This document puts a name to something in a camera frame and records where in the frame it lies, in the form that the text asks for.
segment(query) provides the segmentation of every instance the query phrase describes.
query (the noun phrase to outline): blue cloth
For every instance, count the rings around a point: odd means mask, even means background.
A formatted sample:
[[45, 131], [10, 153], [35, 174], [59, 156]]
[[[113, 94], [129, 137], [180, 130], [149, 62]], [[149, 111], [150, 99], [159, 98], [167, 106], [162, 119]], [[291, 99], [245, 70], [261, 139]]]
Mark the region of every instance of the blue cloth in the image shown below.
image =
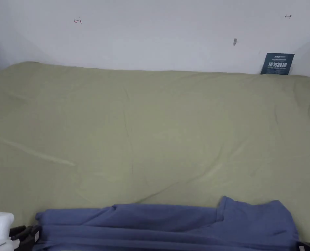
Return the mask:
[[249, 205], [223, 197], [218, 208], [127, 204], [103, 209], [49, 209], [36, 215], [33, 250], [293, 250], [291, 213], [275, 200]]

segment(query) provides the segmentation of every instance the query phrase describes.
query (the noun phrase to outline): white plastic device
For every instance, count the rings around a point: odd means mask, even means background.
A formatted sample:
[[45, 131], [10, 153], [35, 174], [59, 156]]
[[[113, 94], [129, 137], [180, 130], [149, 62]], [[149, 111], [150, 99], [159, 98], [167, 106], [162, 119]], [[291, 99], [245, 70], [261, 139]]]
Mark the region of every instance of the white plastic device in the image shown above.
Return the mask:
[[9, 237], [14, 215], [9, 212], [0, 212], [0, 251], [13, 251], [19, 247], [19, 240], [12, 241]]

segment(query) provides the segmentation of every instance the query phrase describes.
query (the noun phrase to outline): arrow drawing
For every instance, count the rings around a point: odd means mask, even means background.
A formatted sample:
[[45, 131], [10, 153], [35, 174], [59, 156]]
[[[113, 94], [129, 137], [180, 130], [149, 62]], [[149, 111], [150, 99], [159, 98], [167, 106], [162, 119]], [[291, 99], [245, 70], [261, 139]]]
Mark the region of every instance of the arrow drawing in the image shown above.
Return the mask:
[[74, 23], [77, 23], [77, 21], [79, 21], [82, 24], [81, 18], [79, 18], [78, 20], [74, 19], [73, 21], [74, 21]]

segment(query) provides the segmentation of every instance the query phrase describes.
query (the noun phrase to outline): bed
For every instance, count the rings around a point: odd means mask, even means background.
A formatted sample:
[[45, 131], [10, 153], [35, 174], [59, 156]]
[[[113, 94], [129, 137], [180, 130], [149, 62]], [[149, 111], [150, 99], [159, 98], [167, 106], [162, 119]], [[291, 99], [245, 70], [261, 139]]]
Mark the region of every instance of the bed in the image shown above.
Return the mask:
[[279, 199], [310, 240], [310, 78], [0, 72], [0, 211]]

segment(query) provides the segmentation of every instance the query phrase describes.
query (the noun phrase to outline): white wall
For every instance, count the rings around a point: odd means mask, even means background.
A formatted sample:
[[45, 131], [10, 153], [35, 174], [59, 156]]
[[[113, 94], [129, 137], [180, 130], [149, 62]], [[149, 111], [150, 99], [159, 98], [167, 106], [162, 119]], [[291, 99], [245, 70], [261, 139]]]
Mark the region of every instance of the white wall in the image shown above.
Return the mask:
[[268, 52], [295, 53], [291, 74], [310, 76], [310, 0], [0, 0], [0, 69], [255, 74]]

